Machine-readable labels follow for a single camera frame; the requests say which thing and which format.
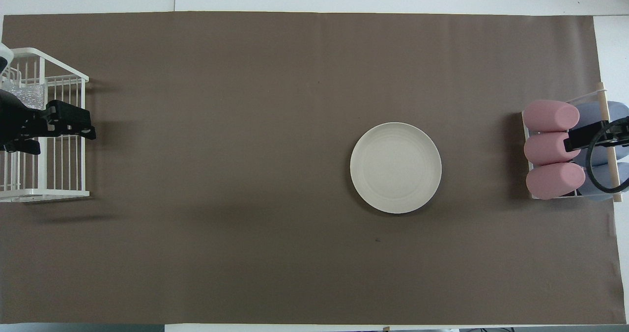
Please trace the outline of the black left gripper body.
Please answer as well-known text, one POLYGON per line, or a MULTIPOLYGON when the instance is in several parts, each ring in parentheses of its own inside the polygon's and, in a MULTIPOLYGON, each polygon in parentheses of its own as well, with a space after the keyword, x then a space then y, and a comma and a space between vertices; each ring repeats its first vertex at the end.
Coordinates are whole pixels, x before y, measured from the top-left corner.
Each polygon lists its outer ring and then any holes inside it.
POLYGON ((49 126, 43 111, 27 108, 16 95, 0 91, 0 147, 15 139, 44 137, 49 126))

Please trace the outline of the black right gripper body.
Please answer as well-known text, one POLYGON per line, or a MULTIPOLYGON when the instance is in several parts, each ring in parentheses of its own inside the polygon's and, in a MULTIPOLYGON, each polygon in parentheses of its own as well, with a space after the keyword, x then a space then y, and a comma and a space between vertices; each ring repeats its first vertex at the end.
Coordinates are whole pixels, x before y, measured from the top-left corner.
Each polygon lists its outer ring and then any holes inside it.
POLYGON ((629 118, 624 117, 608 124, 610 146, 629 146, 629 118))

